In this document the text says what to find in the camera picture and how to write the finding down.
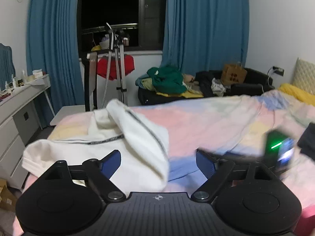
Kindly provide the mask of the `white striped garment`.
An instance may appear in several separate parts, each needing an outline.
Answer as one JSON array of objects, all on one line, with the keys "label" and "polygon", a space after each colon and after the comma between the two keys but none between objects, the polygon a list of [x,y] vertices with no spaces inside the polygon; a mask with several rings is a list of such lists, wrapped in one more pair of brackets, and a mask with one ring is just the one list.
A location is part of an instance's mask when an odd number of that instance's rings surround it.
[{"label": "white striped garment", "polygon": [[119,100],[91,114],[88,133],[58,140],[38,140],[27,146],[22,167],[40,177],[58,160],[80,165],[101,160],[113,150],[121,154],[121,165],[111,181],[126,195],[160,192],[168,182],[168,131]]}]

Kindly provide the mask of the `black garment on bed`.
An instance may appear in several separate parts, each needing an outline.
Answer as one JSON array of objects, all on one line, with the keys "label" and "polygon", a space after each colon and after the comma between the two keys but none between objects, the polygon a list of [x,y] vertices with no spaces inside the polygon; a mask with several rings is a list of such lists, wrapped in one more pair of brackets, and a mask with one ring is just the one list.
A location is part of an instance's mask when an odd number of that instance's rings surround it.
[{"label": "black garment on bed", "polygon": [[300,153],[308,156],[315,161],[315,124],[310,123],[302,136],[298,140],[298,147],[301,149]]}]

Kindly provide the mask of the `pastel bed sheet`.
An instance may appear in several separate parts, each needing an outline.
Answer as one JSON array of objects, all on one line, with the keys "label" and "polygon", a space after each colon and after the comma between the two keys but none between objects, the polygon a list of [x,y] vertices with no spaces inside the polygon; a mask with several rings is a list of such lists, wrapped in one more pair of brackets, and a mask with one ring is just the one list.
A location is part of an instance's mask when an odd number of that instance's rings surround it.
[{"label": "pastel bed sheet", "polygon": [[[313,106],[280,91],[269,91],[259,97],[203,98],[131,109],[168,131],[166,187],[160,192],[125,194],[124,201],[107,204],[95,224],[76,234],[24,234],[16,216],[14,235],[314,234],[314,161],[300,153],[297,145],[308,125],[314,123]],[[47,140],[86,135],[92,113],[67,116]],[[212,205],[192,200],[191,195],[207,180],[196,165],[196,151],[259,157],[265,133],[274,129],[294,140],[288,169],[273,173],[296,195],[302,213],[291,233],[241,233],[226,225]]]}]

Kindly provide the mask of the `yellow pillow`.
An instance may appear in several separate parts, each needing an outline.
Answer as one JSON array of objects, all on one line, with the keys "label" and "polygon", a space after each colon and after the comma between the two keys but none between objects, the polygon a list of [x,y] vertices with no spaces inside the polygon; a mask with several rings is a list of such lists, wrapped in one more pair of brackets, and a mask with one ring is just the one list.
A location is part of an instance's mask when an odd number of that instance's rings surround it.
[{"label": "yellow pillow", "polygon": [[306,91],[303,91],[298,87],[295,87],[294,85],[284,83],[279,86],[278,90],[285,94],[293,96],[295,99],[303,103],[315,106],[315,96]]}]

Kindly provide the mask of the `beige quilted headboard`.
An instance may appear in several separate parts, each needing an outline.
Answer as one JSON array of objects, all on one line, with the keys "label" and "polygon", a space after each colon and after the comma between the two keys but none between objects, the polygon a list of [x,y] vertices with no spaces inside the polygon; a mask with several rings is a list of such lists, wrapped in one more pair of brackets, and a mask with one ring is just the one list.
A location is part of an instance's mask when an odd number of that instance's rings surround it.
[{"label": "beige quilted headboard", "polygon": [[315,64],[297,58],[292,84],[295,87],[314,95]]}]

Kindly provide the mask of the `brown paper bag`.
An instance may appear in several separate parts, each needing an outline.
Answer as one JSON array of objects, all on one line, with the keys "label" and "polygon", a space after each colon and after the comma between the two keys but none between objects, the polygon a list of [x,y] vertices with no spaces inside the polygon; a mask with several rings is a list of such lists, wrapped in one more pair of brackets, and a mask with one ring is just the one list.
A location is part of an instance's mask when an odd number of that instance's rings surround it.
[{"label": "brown paper bag", "polygon": [[232,84],[242,84],[247,75],[247,70],[238,64],[225,64],[222,75],[221,83],[224,86],[229,86]]}]

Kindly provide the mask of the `white dressing table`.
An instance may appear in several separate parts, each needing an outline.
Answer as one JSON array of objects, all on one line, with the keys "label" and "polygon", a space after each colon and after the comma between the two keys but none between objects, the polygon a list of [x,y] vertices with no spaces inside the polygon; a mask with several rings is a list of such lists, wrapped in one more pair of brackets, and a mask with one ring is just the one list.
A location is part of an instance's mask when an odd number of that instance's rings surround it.
[{"label": "white dressing table", "polygon": [[25,144],[41,128],[33,100],[44,94],[51,113],[55,116],[47,90],[51,87],[49,75],[14,89],[1,102],[1,178],[12,188],[21,189],[28,172],[22,167]]}]

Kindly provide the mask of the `yellow garment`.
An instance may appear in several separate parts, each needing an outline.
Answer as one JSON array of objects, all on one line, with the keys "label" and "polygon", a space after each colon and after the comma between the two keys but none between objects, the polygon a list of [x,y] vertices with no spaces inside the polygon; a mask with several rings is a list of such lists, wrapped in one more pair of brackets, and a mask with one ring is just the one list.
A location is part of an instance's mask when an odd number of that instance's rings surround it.
[{"label": "yellow garment", "polygon": [[181,94],[166,94],[166,93],[157,92],[157,95],[164,96],[167,98],[185,98],[185,99],[203,98],[202,93],[192,93],[190,91],[186,91]]}]

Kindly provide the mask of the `white box on table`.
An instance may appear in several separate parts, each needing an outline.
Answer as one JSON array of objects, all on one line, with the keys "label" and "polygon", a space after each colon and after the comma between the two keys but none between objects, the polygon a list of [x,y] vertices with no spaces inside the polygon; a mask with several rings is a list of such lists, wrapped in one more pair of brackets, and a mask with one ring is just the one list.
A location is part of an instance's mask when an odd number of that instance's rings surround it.
[{"label": "white box on table", "polygon": [[38,78],[43,77],[44,73],[43,73],[42,69],[38,69],[38,70],[33,70],[32,75],[34,76],[35,79],[38,79]]}]

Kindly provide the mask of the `green garment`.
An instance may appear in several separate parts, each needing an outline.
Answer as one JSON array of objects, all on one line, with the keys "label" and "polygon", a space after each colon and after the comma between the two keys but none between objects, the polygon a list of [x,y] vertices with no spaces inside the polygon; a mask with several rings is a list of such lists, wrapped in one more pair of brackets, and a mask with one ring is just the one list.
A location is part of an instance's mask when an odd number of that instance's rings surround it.
[{"label": "green garment", "polygon": [[147,75],[152,79],[153,87],[160,93],[182,94],[187,90],[183,84],[183,75],[176,67],[153,67],[147,71]]}]

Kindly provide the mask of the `black sofa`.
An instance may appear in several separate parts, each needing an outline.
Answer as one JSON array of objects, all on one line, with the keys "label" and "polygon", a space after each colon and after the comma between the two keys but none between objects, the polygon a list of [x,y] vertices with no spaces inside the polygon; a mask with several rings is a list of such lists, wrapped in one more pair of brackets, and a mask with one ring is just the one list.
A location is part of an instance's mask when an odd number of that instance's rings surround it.
[{"label": "black sofa", "polygon": [[[260,96],[265,92],[274,89],[273,79],[268,75],[256,71],[254,69],[246,69],[247,74],[243,83],[236,83],[228,86],[223,93],[219,93],[214,90],[215,80],[220,80],[222,71],[221,70],[210,70],[202,71],[196,74],[195,86],[201,91],[201,94],[205,98],[211,98],[216,96]],[[138,86],[138,100],[141,105],[156,105],[170,103],[178,100],[185,100],[186,97],[182,95],[167,96],[164,94],[157,94],[154,90],[149,90],[144,87],[141,83],[144,77],[136,80],[136,86]]]}]

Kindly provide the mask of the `red cloth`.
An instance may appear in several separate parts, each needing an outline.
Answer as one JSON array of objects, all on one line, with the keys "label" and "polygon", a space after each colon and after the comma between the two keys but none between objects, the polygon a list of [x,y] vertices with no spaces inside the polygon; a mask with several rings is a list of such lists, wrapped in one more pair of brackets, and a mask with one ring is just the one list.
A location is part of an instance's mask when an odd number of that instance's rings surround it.
[{"label": "red cloth", "polygon": [[[103,78],[107,78],[107,64],[108,57],[102,57],[98,61],[97,65],[97,74]],[[125,75],[129,75],[134,71],[134,58],[130,55],[124,56],[124,67],[125,67]],[[117,72],[116,72],[116,61],[115,58],[111,59],[110,62],[110,71],[109,71],[109,80],[116,80]]]}]

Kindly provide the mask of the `right blue curtain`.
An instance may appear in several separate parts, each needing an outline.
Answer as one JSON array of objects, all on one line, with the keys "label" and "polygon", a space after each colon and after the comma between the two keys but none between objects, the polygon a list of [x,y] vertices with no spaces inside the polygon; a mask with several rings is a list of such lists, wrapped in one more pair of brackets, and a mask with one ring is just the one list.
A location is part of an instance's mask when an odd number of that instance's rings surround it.
[{"label": "right blue curtain", "polygon": [[245,64],[249,0],[167,0],[162,66],[182,73]]}]

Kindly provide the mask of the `blue curtain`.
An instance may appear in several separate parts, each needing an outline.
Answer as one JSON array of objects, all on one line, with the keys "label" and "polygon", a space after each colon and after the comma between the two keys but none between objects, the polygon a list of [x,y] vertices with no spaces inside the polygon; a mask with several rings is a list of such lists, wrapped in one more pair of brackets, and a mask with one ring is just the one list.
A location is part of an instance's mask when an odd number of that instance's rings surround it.
[{"label": "blue curtain", "polygon": [[167,0],[162,66],[182,73],[245,64],[249,0]]},{"label": "blue curtain", "polygon": [[49,74],[55,111],[84,103],[77,46],[77,0],[30,0],[26,58],[29,72],[42,69]]}]

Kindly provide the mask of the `left blue curtain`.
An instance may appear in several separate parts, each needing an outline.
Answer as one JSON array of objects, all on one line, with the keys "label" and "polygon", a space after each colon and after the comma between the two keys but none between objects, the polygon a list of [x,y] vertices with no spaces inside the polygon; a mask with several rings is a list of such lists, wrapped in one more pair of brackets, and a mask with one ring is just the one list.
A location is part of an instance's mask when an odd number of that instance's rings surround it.
[{"label": "left blue curtain", "polygon": [[29,72],[42,69],[49,74],[55,111],[84,103],[77,46],[77,0],[30,0],[26,58]]}]

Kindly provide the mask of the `garment steamer stand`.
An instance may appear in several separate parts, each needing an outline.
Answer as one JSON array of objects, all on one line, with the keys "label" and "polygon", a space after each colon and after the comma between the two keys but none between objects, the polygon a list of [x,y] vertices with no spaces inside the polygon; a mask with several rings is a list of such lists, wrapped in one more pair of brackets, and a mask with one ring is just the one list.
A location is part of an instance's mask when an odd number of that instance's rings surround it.
[{"label": "garment steamer stand", "polygon": [[[124,54],[124,47],[129,46],[129,35],[124,31],[137,27],[136,23],[110,25],[87,29],[84,34],[105,32],[109,37],[109,45],[106,49],[92,51],[81,58],[84,68],[84,108],[85,111],[101,109],[105,105],[107,87],[110,80],[116,81],[116,90],[119,100],[127,105],[127,84],[126,75],[134,70],[134,62],[127,60],[128,56]],[[97,77],[100,76],[101,61],[105,61],[105,87],[101,100],[98,105],[97,95]]]}]

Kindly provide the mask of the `window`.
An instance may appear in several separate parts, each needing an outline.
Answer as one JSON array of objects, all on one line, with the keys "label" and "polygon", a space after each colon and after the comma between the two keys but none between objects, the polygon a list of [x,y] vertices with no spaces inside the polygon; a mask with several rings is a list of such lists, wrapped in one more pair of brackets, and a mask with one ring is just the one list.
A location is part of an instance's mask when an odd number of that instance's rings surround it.
[{"label": "window", "polygon": [[166,0],[78,0],[80,58],[99,45],[109,26],[122,29],[129,51],[162,50]]}]

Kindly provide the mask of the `wall power socket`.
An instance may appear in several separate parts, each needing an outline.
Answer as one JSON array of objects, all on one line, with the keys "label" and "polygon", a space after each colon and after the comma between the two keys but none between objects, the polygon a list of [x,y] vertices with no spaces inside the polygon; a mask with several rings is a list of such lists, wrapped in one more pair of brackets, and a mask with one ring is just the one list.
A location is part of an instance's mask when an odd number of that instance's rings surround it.
[{"label": "wall power socket", "polygon": [[272,67],[272,73],[283,77],[284,76],[284,69],[280,68],[280,67],[277,67],[277,66],[273,66]]}]

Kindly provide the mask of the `wavy frame mirror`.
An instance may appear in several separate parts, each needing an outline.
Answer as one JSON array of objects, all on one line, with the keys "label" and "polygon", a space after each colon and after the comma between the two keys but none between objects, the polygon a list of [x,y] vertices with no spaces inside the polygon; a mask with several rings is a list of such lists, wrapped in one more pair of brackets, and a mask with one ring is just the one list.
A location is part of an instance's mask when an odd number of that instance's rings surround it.
[{"label": "wavy frame mirror", "polygon": [[13,65],[12,49],[0,43],[0,87],[5,89],[5,82],[12,82],[12,76],[16,76]]}]

